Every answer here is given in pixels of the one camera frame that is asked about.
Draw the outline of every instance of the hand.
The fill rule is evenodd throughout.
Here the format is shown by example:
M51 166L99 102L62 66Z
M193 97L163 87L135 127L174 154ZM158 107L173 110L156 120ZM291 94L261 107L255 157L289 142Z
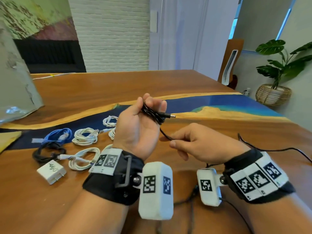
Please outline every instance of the hand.
M189 153L199 161L221 164L250 150L242 142L197 123L189 124L170 137L174 140L170 141L169 146L177 149L185 161Z
M154 111L166 112L167 102L149 94L124 110L117 120L113 148L123 149L146 160L157 144L159 125L141 112L143 101Z

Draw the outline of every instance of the person's left hand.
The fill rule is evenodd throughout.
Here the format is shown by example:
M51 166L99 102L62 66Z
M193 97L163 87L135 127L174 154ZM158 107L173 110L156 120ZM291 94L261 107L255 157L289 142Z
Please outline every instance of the person's left hand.
M166 112L167 102L152 98L150 94L139 97L136 103L117 120L113 148L123 149L146 160L153 152L159 137L159 125L141 112L143 101L154 111Z

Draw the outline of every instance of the wooden table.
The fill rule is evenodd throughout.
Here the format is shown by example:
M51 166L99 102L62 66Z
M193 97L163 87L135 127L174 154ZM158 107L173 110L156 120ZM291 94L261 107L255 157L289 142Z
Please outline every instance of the wooden table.
M237 95L234 90L192 70L81 73L34 82L45 107L3 127L27 130L52 126L53 130L53 126L57 124L105 111L114 103L133 101L146 92L165 99L186 97L185 94L207 95L218 92ZM234 138L239 132L246 141L260 148L296 147L311 156L312 133L302 127L283 118L271 120L270 117L263 117L262 120L239 113L233 113L231 118L231 112L226 113L227 119L223 116L223 119L217 118L215 114L212 116L205 110L199 112L198 117L193 116L194 113L181 113L176 119L167 120L162 129L170 134L191 122L197 122ZM107 133L100 134L95 146L102 150L111 143ZM82 149L72 143L65 144L65 148L68 154ZM0 155L1 233L46 233L72 205L88 175L88 171L71 171L68 162L61 161L67 174L49 186L36 172L38 164L31 157L34 150L6 150ZM298 195L312 208L311 164L296 151L275 152L270 155L287 172ZM197 169L205 166L192 157L188 162L182 161L169 148L168 142L158 143L147 162L151 161L162 161L173 169L175 201L183 200L190 194L197 183ZM223 166L217 166L216 169L222 172ZM223 195L246 214L244 202L238 200L228 188L222 188ZM163 233L186 233L189 209L188 204L175 208L173 218L163 222ZM193 233L208 233L211 229L214 233L248 233L240 216L226 203L219 207L209 207L203 205L197 197L194 201L194 213ZM123 233L154 233L155 226L156 221L142 220L137 206L134 205L129 211Z

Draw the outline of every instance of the wicker basket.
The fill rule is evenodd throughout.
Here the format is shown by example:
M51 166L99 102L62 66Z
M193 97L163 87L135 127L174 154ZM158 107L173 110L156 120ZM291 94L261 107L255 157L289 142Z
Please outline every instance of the wicker basket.
M278 106L284 104L291 96L291 89L283 86L278 86L277 89L272 89L272 85L261 85L255 93L257 102L267 106Z

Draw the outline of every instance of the brick wall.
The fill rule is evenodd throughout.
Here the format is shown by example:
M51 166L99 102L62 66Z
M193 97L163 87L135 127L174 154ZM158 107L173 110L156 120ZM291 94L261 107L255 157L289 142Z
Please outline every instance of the brick wall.
M149 69L149 0L68 0L87 72Z

